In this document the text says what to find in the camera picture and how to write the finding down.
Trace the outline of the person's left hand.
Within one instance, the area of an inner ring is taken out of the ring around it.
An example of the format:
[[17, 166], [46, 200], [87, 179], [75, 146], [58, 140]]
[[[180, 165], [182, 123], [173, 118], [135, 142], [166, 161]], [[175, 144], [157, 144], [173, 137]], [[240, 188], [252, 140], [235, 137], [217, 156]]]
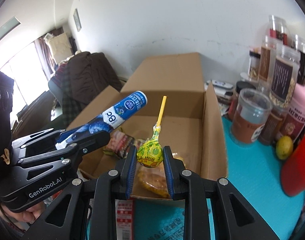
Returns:
[[37, 218], [45, 211], [44, 202], [40, 202], [33, 207], [30, 207], [26, 211], [16, 214], [16, 220], [32, 224]]

